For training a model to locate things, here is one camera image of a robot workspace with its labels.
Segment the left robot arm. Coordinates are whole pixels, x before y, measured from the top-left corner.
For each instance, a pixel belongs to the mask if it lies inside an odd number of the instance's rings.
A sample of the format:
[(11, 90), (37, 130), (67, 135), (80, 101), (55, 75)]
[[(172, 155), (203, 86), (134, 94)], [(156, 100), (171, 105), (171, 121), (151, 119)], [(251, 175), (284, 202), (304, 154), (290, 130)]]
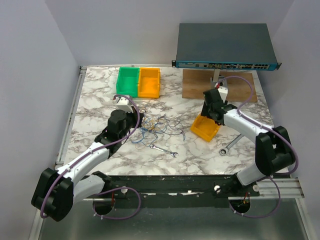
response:
[(93, 195), (107, 197), (113, 186), (111, 178), (100, 171), (90, 171), (120, 149), (128, 137), (141, 127), (143, 117), (144, 114), (136, 110), (112, 111), (106, 128), (85, 152), (56, 170), (46, 168), (31, 199), (41, 218), (59, 222), (75, 203)]

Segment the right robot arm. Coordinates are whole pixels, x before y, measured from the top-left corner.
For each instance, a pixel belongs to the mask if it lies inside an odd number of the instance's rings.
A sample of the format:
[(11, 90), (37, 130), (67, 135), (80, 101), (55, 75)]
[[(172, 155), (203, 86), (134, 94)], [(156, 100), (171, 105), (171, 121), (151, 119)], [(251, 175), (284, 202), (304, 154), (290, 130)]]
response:
[(203, 92), (203, 95), (203, 117), (236, 130), (255, 144), (254, 163), (234, 174), (228, 184), (234, 195), (243, 195), (248, 185), (291, 165), (294, 165), (294, 170), (298, 168), (298, 155), (286, 128), (271, 127), (255, 121), (235, 105), (226, 104), (216, 88)]

